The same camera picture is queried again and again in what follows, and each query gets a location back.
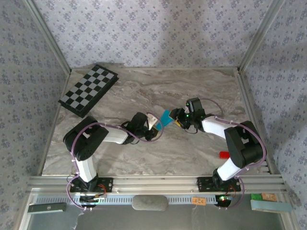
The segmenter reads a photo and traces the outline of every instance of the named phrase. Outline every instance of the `patterned wallpaper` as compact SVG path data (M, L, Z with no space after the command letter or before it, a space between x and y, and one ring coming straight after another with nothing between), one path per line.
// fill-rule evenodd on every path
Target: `patterned wallpaper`
M238 66L271 0L35 0L71 68Z
M307 2L282 7L246 75L266 144L307 230Z
M66 76L22 0L0 1L0 229L36 175Z

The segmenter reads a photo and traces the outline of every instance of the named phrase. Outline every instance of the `black mounting plate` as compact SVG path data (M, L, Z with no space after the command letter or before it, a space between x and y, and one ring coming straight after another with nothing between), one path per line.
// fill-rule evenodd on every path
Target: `black mounting plate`
M111 193L112 188L113 188L113 178L112 177L98 177L97 184L103 184L106 188L106 193ZM89 191L86 189L84 184L80 180L78 180L78 178L76 178L71 183L70 192L71 193L87 193ZM95 186L93 191L91 191L90 193L104 193L104 189L99 186Z
M202 176L197 178L197 186L199 192L227 192L230 186L233 186L236 192L241 191L240 181L237 179L231 179L225 181L219 188L217 188L212 180L211 176Z

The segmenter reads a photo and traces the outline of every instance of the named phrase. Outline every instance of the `gray marble surface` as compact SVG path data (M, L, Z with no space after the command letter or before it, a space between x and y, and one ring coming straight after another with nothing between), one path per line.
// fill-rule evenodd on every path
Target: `gray marble surface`
M99 122L120 125L137 112L161 116L165 109L183 107L187 99L196 96L216 100L224 109L226 119L239 122L248 119L235 78L222 71L111 69L118 73L118 82L88 114ZM87 71L73 70L67 90ZM203 101L202 105L207 113L219 114L212 102ZM63 107L60 109L44 175L75 172L62 139L81 120ZM171 123L154 143L125 146L102 143L94 154L94 161L100 175L211 174L225 161L219 159L219 152L223 150L227 150L227 146L222 138L202 132L188 134Z

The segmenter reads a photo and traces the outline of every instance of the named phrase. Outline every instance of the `gray sponge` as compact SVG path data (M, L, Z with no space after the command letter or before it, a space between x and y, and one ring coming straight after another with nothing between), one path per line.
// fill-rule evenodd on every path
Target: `gray sponge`
M132 199L132 207L143 211L165 211L168 207L168 199L163 195L135 195Z

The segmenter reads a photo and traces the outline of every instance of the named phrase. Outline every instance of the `checkered board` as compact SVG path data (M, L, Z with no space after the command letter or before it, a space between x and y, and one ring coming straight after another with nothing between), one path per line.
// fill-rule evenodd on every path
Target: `checkered board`
M117 80L116 73L95 65L59 102L83 118Z

